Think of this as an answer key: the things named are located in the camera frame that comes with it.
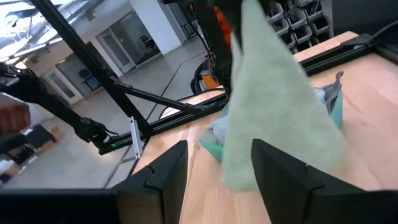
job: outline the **green cloth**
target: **green cloth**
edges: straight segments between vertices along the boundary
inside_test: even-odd
[[[251,162],[256,138],[327,172],[344,148],[338,128],[258,1],[244,1],[242,14],[243,52],[232,36],[233,94],[223,182],[231,190],[257,189]]]

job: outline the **teal object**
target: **teal object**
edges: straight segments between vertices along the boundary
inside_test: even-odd
[[[220,117],[223,118],[228,115],[229,106],[226,105],[220,112]],[[336,126],[341,129],[343,125],[343,92],[340,90],[335,106],[333,107],[330,117],[335,122]],[[199,139],[200,144],[218,161],[223,161],[223,146],[217,143],[214,135],[210,131],[205,131]]]

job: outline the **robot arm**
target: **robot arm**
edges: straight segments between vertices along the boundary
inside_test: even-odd
[[[72,126],[79,138],[86,142],[93,142],[98,147],[100,154],[108,152],[106,143],[107,140],[110,141],[112,138],[105,125],[90,118],[82,118],[61,103],[56,97],[48,93],[44,84],[32,70],[18,69],[12,65],[0,63],[0,77],[6,80],[6,83],[0,83],[0,91],[25,102],[42,106]]]

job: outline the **ceiling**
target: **ceiling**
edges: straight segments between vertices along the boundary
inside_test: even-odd
[[[64,18],[74,24],[100,0],[52,0]],[[24,52],[61,38],[30,1],[0,0],[0,62],[20,60]]]

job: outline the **wooden tabletop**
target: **wooden tabletop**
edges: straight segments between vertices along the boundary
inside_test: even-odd
[[[294,57],[304,60],[357,35],[347,32]],[[398,188],[398,67],[376,54],[367,55],[312,76],[314,86],[343,84],[343,128],[348,142],[345,161],[333,175],[365,190]],[[221,91],[197,96],[207,100]],[[271,223],[259,192],[234,193],[221,182],[220,164],[198,139],[217,114],[152,137],[134,172],[148,165],[179,140],[188,141],[188,179],[180,223]]]

